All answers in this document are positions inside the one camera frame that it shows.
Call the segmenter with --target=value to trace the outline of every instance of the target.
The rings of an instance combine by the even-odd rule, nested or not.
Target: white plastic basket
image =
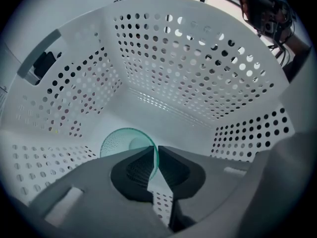
[[[67,51],[31,85],[31,62],[58,37]],[[45,38],[14,79],[0,130],[6,189],[28,204],[123,127],[156,145],[251,162],[295,132],[278,99],[288,85],[265,44],[207,4],[125,0],[91,11]],[[161,174],[153,180],[159,190]]]

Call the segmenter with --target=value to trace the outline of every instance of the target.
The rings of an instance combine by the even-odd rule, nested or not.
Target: wires
[[[270,51],[273,51],[277,48],[277,45],[273,44],[273,45],[268,46],[268,48],[270,49]]]
[[[282,62],[279,64],[280,66],[282,66],[282,64],[284,63],[284,59],[285,59],[285,56],[286,56],[286,51],[284,50],[284,55],[283,55],[283,59],[282,59]]]
[[[282,62],[280,63],[280,66],[283,66],[283,63],[284,63],[284,60],[285,60],[285,57],[286,57],[286,52],[288,53],[288,58],[287,58],[287,63],[285,65],[287,65],[291,59],[291,55],[288,51],[288,49],[285,49],[284,51],[284,55],[283,55],[283,59],[282,59]]]
[[[295,23],[294,23],[294,21],[293,21],[293,28],[294,28],[293,33],[290,33],[290,35],[285,38],[285,40],[281,43],[282,45],[284,45],[289,40],[289,38],[291,38],[294,35],[294,33],[295,33]]]

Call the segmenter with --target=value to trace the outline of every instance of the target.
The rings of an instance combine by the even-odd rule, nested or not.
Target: black plastic part
[[[159,170],[173,191],[174,200],[194,196],[205,183],[204,169],[164,146],[158,147],[158,153]]]
[[[283,67],[283,71],[288,79],[288,82],[292,82],[299,70],[305,63],[309,53],[311,52],[311,47],[308,50],[301,51],[299,54],[294,56],[293,61]]]
[[[135,154],[118,164],[111,171],[114,187],[127,199],[153,203],[153,195],[147,191],[154,168],[154,147]]]
[[[35,61],[35,63],[33,64],[34,68],[37,68],[44,60],[44,58],[46,57],[47,53],[43,52],[40,57]]]
[[[178,201],[175,201],[173,203],[170,221],[168,224],[169,228],[171,228],[173,232],[176,233],[194,224],[196,224],[196,222],[190,217],[183,215]]]
[[[237,237],[259,237],[259,230],[267,237],[284,236],[285,231],[275,236],[270,232],[282,221],[289,221],[290,217],[294,220],[295,213],[299,214],[298,204],[303,204],[304,199],[307,199],[307,194],[304,197],[304,193],[309,189],[308,183],[312,182],[313,178],[316,181],[316,138],[316,130],[295,133],[292,137],[278,142],[270,150],[261,180],[244,213]],[[311,212],[311,206],[312,204],[306,205],[305,213]],[[293,224],[298,225],[300,222],[300,219],[297,219]],[[307,226],[308,223],[313,225],[313,222],[307,223],[306,219],[304,223]]]
[[[56,59],[52,52],[48,52],[45,57],[43,54],[39,59],[33,64],[35,70],[34,74],[40,78],[43,78],[46,72],[50,69],[50,67],[56,62]]]
[[[242,0],[239,1],[244,17],[244,3]],[[289,5],[281,0],[246,0],[245,3],[248,7],[248,20],[246,20],[246,22],[262,35],[273,39],[282,50],[285,50],[279,40],[282,31],[293,24],[293,11]],[[287,11],[285,15],[286,20],[283,23],[275,20],[275,15],[277,15],[280,9]]]

